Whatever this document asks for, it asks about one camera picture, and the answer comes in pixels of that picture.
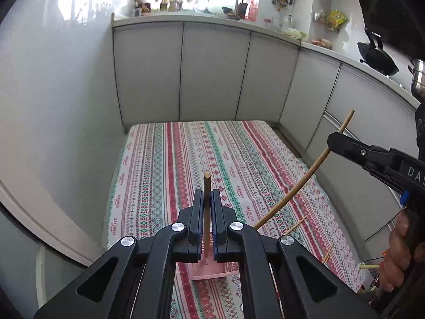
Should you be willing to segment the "person's right hand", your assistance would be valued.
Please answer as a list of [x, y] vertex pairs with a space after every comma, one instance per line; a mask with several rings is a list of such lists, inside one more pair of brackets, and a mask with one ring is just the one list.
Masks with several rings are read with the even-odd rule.
[[386, 292], [392, 292], [400, 287], [404, 281], [404, 271], [411, 263], [411, 252], [406, 245], [406, 236], [409, 230], [409, 219], [402, 211], [397, 219], [394, 229], [390, 233], [389, 248], [385, 252], [380, 264], [380, 285]]

